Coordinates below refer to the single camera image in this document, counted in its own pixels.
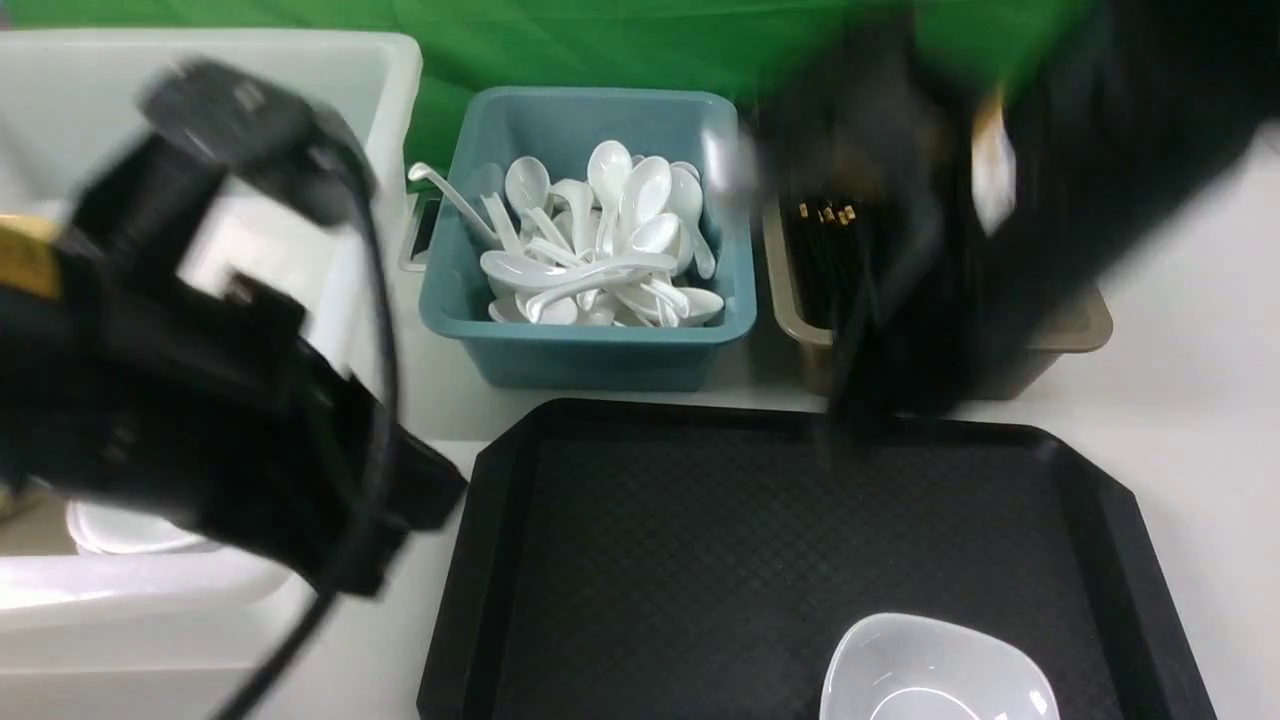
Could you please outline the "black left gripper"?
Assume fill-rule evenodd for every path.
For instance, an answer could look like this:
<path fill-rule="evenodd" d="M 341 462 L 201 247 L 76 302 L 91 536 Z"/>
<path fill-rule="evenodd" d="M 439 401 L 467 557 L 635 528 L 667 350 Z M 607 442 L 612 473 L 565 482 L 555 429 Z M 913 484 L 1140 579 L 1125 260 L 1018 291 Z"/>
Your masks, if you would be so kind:
<path fill-rule="evenodd" d="M 307 313 L 243 273 L 209 295 L 179 265 L 224 184 L 349 225 L 371 291 L 381 388 L 303 337 Z M 410 537 L 467 482 L 401 427 L 401 369 L 374 178 L 316 131 L 202 147 L 151 131 L 88 182 L 52 242 L 63 296 L 3 288 L 3 483 L 159 515 L 319 588 L 381 593 Z"/>

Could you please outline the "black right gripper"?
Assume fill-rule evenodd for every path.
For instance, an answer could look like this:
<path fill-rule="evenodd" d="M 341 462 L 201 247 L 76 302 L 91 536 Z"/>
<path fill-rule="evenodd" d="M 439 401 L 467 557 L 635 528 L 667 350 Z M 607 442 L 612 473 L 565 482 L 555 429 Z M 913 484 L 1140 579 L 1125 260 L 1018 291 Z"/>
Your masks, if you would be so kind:
<path fill-rule="evenodd" d="M 884 263 L 838 313 L 828 413 L 945 415 L 1277 119 L 1275 1 L 1093 1 L 1015 88 L 916 44 L 915 1 L 855 12 L 750 124 L 750 196 L 887 199 Z"/>

